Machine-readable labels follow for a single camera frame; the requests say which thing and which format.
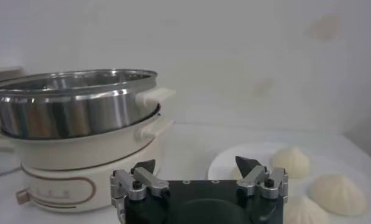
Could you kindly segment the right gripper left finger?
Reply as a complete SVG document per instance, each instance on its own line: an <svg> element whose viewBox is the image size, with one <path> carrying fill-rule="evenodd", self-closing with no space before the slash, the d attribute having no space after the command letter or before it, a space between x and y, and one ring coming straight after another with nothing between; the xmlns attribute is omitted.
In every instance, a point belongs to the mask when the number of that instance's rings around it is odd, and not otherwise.
<svg viewBox="0 0 371 224"><path fill-rule="evenodd" d="M140 202L153 197L168 199L170 197L170 183L157 178L152 171L156 160L151 159L135 164L130 171L115 170L110 176L111 204L119 214L125 213L125 199Z"/></svg>

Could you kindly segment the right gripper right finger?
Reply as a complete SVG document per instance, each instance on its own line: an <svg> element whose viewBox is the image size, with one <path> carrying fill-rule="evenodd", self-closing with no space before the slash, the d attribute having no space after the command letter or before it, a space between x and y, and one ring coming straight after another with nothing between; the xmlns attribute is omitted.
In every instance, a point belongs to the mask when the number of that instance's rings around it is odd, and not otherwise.
<svg viewBox="0 0 371 224"><path fill-rule="evenodd" d="M236 184L246 197L251 197L258 191L262 198L268 200L282 198L283 202L287 203L288 172L284 168L275 167L270 171L256 159L242 156L236 156L235 162L242 176Z"/></svg>

